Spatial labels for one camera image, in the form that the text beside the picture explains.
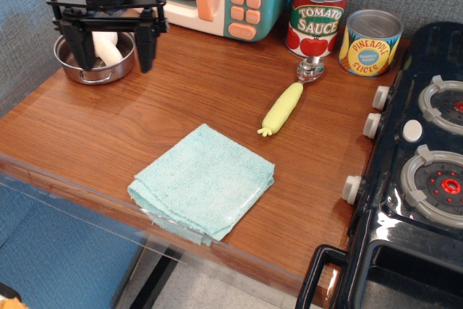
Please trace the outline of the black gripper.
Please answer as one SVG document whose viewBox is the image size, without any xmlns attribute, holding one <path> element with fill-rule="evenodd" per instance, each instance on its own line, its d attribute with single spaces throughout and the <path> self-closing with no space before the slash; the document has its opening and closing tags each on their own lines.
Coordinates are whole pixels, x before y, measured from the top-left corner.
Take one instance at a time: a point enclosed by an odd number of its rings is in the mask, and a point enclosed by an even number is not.
<svg viewBox="0 0 463 309">
<path fill-rule="evenodd" d="M 52 6 L 55 20 L 64 17 L 62 13 L 64 9 L 76 18 L 88 17 L 95 12 L 109 14 L 125 9 L 141 9 L 141 17 L 148 18 L 154 27 L 140 26 L 135 31 L 135 42 L 141 71 L 146 73 L 152 69 L 153 60 L 156 56 L 158 33 L 167 31 L 163 11 L 166 0 L 46 0 L 46 3 Z M 64 22 L 61 24 L 61 34 L 64 36 L 79 67 L 85 71 L 91 71 L 95 64 L 92 33 L 73 25 L 71 22 Z"/>
</svg>

